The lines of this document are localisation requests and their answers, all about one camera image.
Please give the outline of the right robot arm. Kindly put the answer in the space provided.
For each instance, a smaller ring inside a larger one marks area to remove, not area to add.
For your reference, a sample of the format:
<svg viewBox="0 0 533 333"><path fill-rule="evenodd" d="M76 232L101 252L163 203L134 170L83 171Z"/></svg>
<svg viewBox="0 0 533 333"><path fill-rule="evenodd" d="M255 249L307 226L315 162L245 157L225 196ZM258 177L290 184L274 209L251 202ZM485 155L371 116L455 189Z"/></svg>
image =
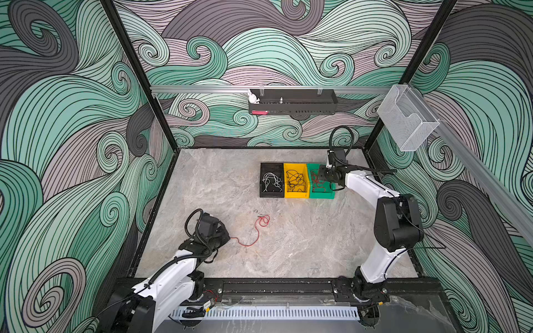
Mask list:
<svg viewBox="0 0 533 333"><path fill-rule="evenodd" d="M375 244L366 261L355 273L359 292L376 288L387 280L394 262L430 236L423 230L419 204L410 194L400 194L373 178L375 174L394 174L394 169L372 169L351 165L346 157L352 149L354 133L348 126L337 126L328 139L328 160L319 166L318 179L335 184L335 191L351 190L375 209Z"/></svg>

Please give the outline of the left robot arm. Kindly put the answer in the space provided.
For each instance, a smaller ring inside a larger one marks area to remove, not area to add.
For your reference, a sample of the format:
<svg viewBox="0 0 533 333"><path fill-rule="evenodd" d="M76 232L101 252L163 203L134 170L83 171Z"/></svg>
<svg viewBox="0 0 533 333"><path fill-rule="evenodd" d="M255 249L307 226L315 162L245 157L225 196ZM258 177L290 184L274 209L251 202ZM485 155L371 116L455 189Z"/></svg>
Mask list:
<svg viewBox="0 0 533 333"><path fill-rule="evenodd" d="M120 286L108 305L97 314L97 332L155 332L174 310L189 305L184 318L204 317L216 304L217 295L204 289L202 263L211 263L230 241L218 218L194 210L185 222L187 239L174 257L143 281Z"/></svg>

